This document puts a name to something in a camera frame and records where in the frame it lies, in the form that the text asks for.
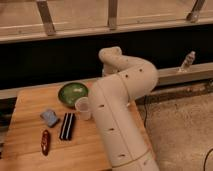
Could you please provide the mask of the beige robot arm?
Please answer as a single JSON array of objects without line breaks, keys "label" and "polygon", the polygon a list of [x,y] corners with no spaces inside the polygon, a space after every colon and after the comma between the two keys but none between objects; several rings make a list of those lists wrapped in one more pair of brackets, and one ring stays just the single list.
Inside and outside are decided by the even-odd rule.
[{"label": "beige robot arm", "polygon": [[156,67],[123,55],[120,47],[101,49],[99,59],[105,76],[92,84],[88,98],[112,171],[160,171],[127,107],[155,88]]}]

